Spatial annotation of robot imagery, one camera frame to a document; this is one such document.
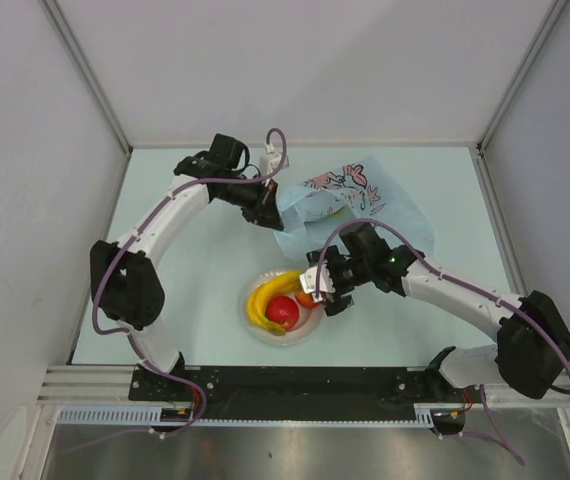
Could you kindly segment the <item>orange red fake peach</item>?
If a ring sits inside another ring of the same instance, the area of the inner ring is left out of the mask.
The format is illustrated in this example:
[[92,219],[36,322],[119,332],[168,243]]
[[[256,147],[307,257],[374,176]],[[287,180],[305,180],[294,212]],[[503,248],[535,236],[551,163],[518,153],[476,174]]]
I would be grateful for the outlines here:
[[294,298],[296,302],[305,309],[313,310],[320,306],[320,304],[316,302],[310,294],[303,291],[296,292]]

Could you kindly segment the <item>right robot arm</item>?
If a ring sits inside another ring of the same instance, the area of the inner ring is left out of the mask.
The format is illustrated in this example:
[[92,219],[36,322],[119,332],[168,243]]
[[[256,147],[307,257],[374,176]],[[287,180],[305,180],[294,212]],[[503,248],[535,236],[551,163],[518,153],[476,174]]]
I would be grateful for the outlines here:
[[[399,237],[399,245],[390,247],[381,230]],[[447,347],[436,355],[426,376],[434,399],[449,401],[462,388],[488,384],[506,384],[530,399],[550,391],[570,395],[570,332],[548,295],[502,292],[464,280],[371,218],[340,225],[307,260],[302,289],[329,316],[351,306],[355,288],[372,284],[433,305],[490,339],[486,346]]]

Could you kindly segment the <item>red fake apple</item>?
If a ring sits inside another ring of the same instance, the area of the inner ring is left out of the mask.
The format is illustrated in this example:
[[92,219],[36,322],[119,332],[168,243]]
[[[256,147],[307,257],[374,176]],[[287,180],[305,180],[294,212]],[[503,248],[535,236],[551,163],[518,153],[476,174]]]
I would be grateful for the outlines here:
[[278,295],[267,303],[265,316],[286,331],[290,331],[298,323],[300,313],[295,300],[288,296]]

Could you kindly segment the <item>light blue plastic bag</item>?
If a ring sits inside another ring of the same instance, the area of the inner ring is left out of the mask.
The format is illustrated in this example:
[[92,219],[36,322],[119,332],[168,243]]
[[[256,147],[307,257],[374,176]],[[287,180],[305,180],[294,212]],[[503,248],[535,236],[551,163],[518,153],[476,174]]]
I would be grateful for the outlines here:
[[[342,207],[349,209],[347,217],[322,219],[329,209]],[[277,208],[284,229],[274,236],[291,260],[321,249],[334,229],[357,218],[371,218],[394,228],[427,255],[434,251],[434,231],[427,218],[372,156],[284,189],[277,194]]]

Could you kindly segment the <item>yellow fake fruit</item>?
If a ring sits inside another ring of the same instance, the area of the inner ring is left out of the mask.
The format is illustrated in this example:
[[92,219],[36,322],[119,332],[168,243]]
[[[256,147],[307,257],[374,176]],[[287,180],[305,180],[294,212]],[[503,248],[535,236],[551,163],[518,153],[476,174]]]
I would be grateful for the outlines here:
[[245,313],[251,325],[274,336],[284,336],[286,329],[266,316],[267,305],[276,296],[297,293],[301,290],[301,271],[288,271],[257,287],[249,296]]

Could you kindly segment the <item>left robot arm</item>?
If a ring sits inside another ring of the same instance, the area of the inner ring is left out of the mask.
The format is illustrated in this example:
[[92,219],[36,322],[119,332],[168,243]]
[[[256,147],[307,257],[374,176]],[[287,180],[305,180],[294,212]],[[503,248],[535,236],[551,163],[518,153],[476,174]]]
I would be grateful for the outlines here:
[[275,176],[288,165],[288,148],[265,141],[258,173],[246,175],[249,148],[223,134],[208,149],[181,160],[160,200],[117,240],[97,241],[90,250],[91,320],[101,336],[123,334],[139,361],[153,371],[151,387],[162,398],[179,397],[185,374],[181,354],[161,320],[166,295],[157,268],[188,222],[212,201],[240,209],[248,223],[280,231]]

